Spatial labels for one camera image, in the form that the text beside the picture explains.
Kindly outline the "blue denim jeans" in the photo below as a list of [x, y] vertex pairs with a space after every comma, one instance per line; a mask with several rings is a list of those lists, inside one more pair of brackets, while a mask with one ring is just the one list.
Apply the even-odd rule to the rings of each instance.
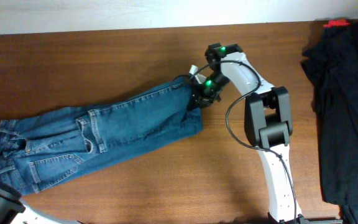
[[190, 86], [164, 83], [111, 105], [66, 107], [0, 123], [0, 182], [23, 195], [198, 134], [199, 109]]

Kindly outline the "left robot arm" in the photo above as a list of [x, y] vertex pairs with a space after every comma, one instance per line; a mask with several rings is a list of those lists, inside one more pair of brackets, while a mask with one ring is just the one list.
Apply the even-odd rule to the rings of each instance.
[[40, 212], [21, 200], [21, 194], [0, 182], [0, 224], [80, 224]]

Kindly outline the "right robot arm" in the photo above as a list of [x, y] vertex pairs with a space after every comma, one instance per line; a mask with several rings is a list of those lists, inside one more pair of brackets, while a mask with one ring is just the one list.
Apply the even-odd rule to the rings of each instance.
[[204, 53], [212, 70], [208, 77], [198, 68], [189, 74], [192, 97], [188, 109], [205, 108], [219, 101], [220, 93], [233, 83], [245, 102], [245, 147], [256, 150], [262, 161], [268, 188], [271, 223], [304, 223], [290, 171], [290, 136], [293, 133], [288, 90], [275, 87], [254, 69], [237, 44], [211, 44]]

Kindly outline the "black garment pile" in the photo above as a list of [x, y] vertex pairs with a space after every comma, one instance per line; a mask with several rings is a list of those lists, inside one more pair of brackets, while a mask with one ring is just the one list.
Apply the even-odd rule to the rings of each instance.
[[323, 28], [303, 51], [301, 67], [314, 88], [323, 199], [358, 223], [358, 21]]

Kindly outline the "red cloth piece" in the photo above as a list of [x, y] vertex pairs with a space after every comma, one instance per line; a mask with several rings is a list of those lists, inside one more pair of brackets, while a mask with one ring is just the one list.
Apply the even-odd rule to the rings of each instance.
[[332, 27], [347, 27], [351, 23], [346, 19], [338, 19], [338, 20], [329, 20], [326, 24], [323, 25], [325, 29]]

